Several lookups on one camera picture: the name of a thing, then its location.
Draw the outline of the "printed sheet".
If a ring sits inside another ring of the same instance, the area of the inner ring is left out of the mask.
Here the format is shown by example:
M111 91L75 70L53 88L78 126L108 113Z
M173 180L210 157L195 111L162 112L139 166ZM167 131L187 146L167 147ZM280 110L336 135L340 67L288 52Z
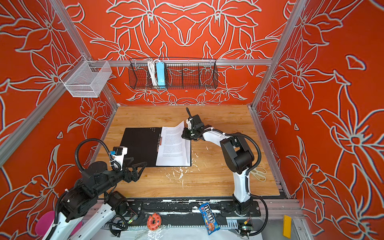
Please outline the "printed sheet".
M181 121L176 127L162 127L156 167L190 167L191 141L182 138L185 127Z

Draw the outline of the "blue folder black inside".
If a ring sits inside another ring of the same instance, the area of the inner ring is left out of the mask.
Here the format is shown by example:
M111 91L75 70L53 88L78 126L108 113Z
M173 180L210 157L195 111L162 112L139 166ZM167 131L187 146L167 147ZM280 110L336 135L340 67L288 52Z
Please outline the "blue folder black inside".
M128 148L125 161L128 166L147 162L147 167L156 167L162 128L126 128L121 146Z

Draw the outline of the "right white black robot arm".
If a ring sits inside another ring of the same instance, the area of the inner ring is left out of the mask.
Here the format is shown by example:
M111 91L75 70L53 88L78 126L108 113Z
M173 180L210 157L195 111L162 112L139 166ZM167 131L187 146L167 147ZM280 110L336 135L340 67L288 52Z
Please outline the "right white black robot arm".
M268 223L269 211L266 201L251 193L250 173L261 163L261 150L258 144L249 136L242 133L224 133L210 125L205 125L199 115L189 117L187 126L183 129L182 138L185 140L214 143L221 147L227 167L233 173L234 193L233 200L220 203L221 214L225 217L236 215L248 217L240 224L235 233L241 237L257 236L262 233ZM258 230L252 228L252 207L258 207L255 199L260 200L265 208L265 219Z

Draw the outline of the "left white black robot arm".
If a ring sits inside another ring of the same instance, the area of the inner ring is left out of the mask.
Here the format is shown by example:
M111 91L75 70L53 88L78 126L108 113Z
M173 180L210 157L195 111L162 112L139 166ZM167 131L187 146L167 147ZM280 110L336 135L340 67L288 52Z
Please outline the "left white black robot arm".
M107 152L108 163L94 162L87 168L80 163L81 147L88 142L98 142ZM44 235L45 240L90 240L102 227L108 226L115 237L128 229L125 215L131 211L128 200L115 190L118 183L137 182L147 162L127 167L124 163L126 147L109 150L100 139L86 139L75 150L75 163L81 178L74 187L59 197L51 226Z

